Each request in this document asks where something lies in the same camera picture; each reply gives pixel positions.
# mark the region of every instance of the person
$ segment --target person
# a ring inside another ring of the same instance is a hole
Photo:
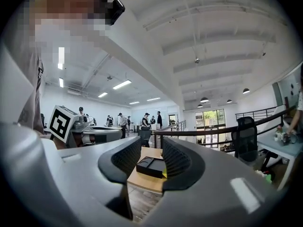
[[[148,124],[148,116],[149,116],[149,113],[145,113],[144,117],[142,118],[141,130],[143,130],[143,131],[150,130],[150,125]]]
[[[160,129],[162,129],[162,117],[161,117],[160,113],[161,113],[160,111],[157,112],[157,115],[158,115],[157,123],[160,124]]]
[[[89,125],[94,125],[94,119],[93,119],[93,117],[89,116],[88,114],[86,114],[86,117],[87,117],[87,123]]]
[[[119,113],[119,116],[120,116],[120,124],[119,125],[122,127],[122,139],[125,139],[127,119],[122,115],[122,113]]]
[[[129,131],[130,131],[130,128],[131,128],[131,116],[128,116],[127,117],[127,136],[129,136]]]
[[[79,116],[83,116],[84,122],[88,121],[88,118],[87,118],[86,114],[83,112],[83,107],[79,108]]]
[[[113,126],[113,117],[111,117],[110,115],[107,116],[107,119],[106,119],[106,124],[108,127],[112,127]]]
[[[293,129],[295,128],[295,126],[297,124],[299,124],[298,127],[298,131],[302,132],[303,131],[303,66],[301,65],[301,77],[300,77],[300,81],[301,81],[301,88],[300,88],[300,93],[299,93],[299,100],[298,100],[298,107],[297,107],[297,111],[294,115],[294,118],[289,126],[289,128],[286,131],[286,134],[289,136]]]
[[[41,138],[45,136],[40,114],[39,89],[44,66],[41,46],[36,42],[35,34],[43,27],[44,22],[52,19],[64,24],[71,20],[86,22],[89,14],[97,14],[96,8],[105,8],[106,5],[107,0],[25,0],[2,33],[2,44],[34,88],[18,123],[33,129]]]
[[[152,116],[152,118],[151,118],[151,124],[155,124],[155,123],[156,123],[155,116]]]

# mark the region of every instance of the wooden board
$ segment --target wooden board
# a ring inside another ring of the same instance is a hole
[[[162,149],[155,149],[155,148],[147,148],[142,147],[141,148],[141,157],[139,161],[141,161],[144,157],[154,157],[154,158],[160,158],[161,157]],[[157,178],[148,176],[142,173],[139,173],[136,171],[136,167],[134,168],[133,172],[127,179],[127,182],[129,184],[135,185],[137,187],[140,187],[142,189],[151,191],[151,192],[158,192],[162,193],[162,185],[166,181],[166,178]]]

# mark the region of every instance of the black office chair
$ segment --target black office chair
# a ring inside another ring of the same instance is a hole
[[[232,132],[235,157],[254,170],[261,170],[267,154],[258,151],[257,127],[251,117],[238,119],[238,128]]]
[[[42,125],[43,125],[43,129],[46,129],[47,128],[47,123],[46,124],[44,124],[44,115],[43,115],[43,113],[41,113],[41,119],[42,119]]]
[[[150,146],[149,140],[151,135],[152,135],[152,130],[148,130],[148,131],[139,130],[138,136],[140,136],[141,138],[141,145],[149,147]]]

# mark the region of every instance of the tree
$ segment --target tree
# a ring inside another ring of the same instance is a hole
[[[213,119],[217,118],[217,112],[216,111],[206,111],[203,112],[204,119]]]

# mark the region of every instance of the floor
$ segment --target floor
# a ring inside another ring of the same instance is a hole
[[[127,185],[133,221],[140,222],[156,206],[162,195]]]

